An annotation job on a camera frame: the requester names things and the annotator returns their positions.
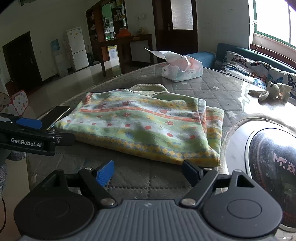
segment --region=wooden cabinet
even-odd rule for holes
[[[103,13],[102,13],[102,6],[105,6],[106,4],[110,5],[112,19],[113,19],[113,28],[115,32],[113,36],[119,33],[120,28],[122,27],[127,28],[124,1],[120,0],[120,1],[117,1],[117,3],[116,1],[112,1],[112,0],[111,1],[102,0],[97,2],[94,6],[92,6],[89,10],[86,11],[87,24],[89,28],[89,36],[91,39],[91,48],[92,48],[95,61],[100,61],[99,48],[102,49],[104,62],[109,60],[108,48],[101,47],[99,45],[99,42],[107,41],[106,35],[105,35],[107,26],[105,26],[106,22],[104,23],[105,18],[103,17]]]

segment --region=blue cushion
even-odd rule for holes
[[[210,52],[198,52],[188,54],[191,58],[197,59],[202,62],[203,67],[214,68],[215,66],[215,54]]]
[[[238,54],[244,56],[245,58],[268,63],[272,67],[280,69],[282,71],[296,73],[296,69],[293,69],[293,68],[289,67],[288,65],[286,65],[286,64],[284,64],[272,57],[266,56],[264,54],[256,53],[256,52],[249,50],[249,49],[239,48],[239,47],[229,45],[229,44],[224,44],[224,43],[219,43],[217,46],[216,61],[223,62],[223,58],[224,58],[227,50],[238,53]]]

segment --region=green blanket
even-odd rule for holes
[[[206,101],[167,92],[157,84],[87,93],[55,129],[78,141],[174,164],[220,163],[224,111]]]

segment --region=dark doorway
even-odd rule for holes
[[[195,0],[152,0],[157,50],[197,52]]]
[[[35,59],[30,32],[3,46],[3,53],[10,79],[17,91],[30,91],[42,83]]]

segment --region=metal screw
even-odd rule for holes
[[[112,198],[103,198],[101,200],[101,203],[104,205],[104,206],[112,206],[115,204],[115,200],[112,199]]]
[[[184,206],[194,206],[196,204],[196,201],[192,198],[184,198],[181,200],[181,203]]]

